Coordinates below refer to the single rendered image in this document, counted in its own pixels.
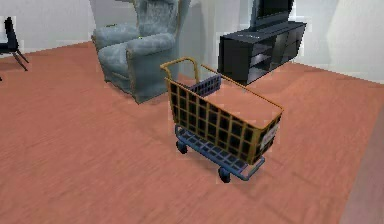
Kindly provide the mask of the black chair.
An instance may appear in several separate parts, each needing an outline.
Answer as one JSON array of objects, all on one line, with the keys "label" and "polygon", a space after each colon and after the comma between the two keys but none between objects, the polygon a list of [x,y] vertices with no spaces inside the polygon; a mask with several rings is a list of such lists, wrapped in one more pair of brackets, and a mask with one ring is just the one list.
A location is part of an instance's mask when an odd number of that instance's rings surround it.
[{"label": "black chair", "polygon": [[26,66],[21,62],[23,59],[25,62],[28,62],[27,58],[19,50],[19,43],[17,36],[14,30],[13,21],[11,17],[7,17],[4,21],[4,28],[7,37],[7,41],[0,43],[0,55],[3,54],[12,54],[17,63],[27,71]]}]

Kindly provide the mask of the yellow and blue shopping cart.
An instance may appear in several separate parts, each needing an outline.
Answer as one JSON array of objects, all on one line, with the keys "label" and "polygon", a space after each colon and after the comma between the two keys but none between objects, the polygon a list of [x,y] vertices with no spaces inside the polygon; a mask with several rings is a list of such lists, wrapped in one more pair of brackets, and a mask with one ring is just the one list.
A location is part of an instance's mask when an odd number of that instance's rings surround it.
[{"label": "yellow and blue shopping cart", "polygon": [[166,72],[177,149],[182,154],[193,149],[217,164],[224,183],[232,176],[249,180],[265,162],[263,154],[273,145],[283,108],[216,71],[202,80],[197,63],[193,85],[177,81],[170,67],[185,60],[160,65]]}]

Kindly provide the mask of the black television stand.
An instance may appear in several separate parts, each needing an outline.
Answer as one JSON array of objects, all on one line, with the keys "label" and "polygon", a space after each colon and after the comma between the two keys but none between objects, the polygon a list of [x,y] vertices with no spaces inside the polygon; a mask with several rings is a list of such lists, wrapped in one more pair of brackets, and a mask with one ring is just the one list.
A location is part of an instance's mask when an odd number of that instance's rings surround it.
[{"label": "black television stand", "polygon": [[249,85],[298,55],[305,28],[303,22],[286,21],[222,35],[217,71]]}]

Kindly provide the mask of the black television set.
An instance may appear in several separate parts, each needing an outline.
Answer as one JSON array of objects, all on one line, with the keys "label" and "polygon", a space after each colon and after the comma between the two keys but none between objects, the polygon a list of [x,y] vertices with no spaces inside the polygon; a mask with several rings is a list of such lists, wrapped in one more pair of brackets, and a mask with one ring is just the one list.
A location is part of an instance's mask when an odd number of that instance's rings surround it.
[{"label": "black television set", "polygon": [[286,22],[294,0],[253,0],[250,28],[254,30]]}]

